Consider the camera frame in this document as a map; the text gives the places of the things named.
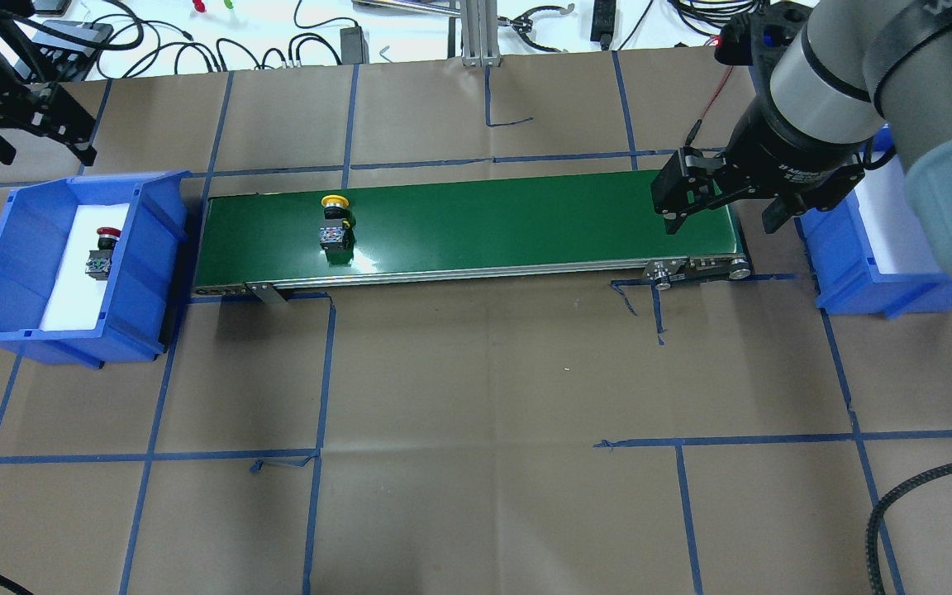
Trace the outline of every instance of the metal post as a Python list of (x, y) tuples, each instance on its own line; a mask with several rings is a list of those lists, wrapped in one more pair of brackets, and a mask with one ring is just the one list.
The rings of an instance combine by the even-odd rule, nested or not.
[(498, 0), (461, 0), (462, 64), (499, 65)]

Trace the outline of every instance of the green conveyor belt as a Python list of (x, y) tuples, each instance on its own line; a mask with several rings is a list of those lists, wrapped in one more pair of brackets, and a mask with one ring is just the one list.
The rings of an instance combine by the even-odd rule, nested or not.
[[(675, 236), (654, 213), (656, 172), (227, 196), (209, 201), (197, 293), (243, 283), (277, 288), (486, 278), (645, 266), (666, 256), (743, 252), (728, 208)], [(318, 245), (321, 197), (355, 215), (355, 257), (332, 264)]]

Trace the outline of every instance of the cable bundle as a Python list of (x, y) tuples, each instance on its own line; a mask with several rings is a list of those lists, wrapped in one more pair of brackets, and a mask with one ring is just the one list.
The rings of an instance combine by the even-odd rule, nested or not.
[(736, 15), (769, 7), (770, 0), (668, 0), (685, 26), (700, 35), (717, 35)]

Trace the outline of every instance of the blue bin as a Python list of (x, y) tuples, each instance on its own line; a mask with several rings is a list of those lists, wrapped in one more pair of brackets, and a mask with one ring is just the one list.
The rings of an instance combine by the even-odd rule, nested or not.
[(816, 304), (825, 312), (882, 312), (894, 319), (909, 312), (952, 309), (952, 278), (944, 272), (881, 274), (854, 193), (834, 210), (809, 211), (801, 220), (821, 290)]
[[(186, 240), (179, 183), (189, 172), (65, 178), (10, 193), (0, 217), (0, 347), (34, 361), (151, 361), (164, 353), (175, 253)], [(129, 203), (98, 323), (90, 331), (41, 331), (65, 242), (80, 204)]]

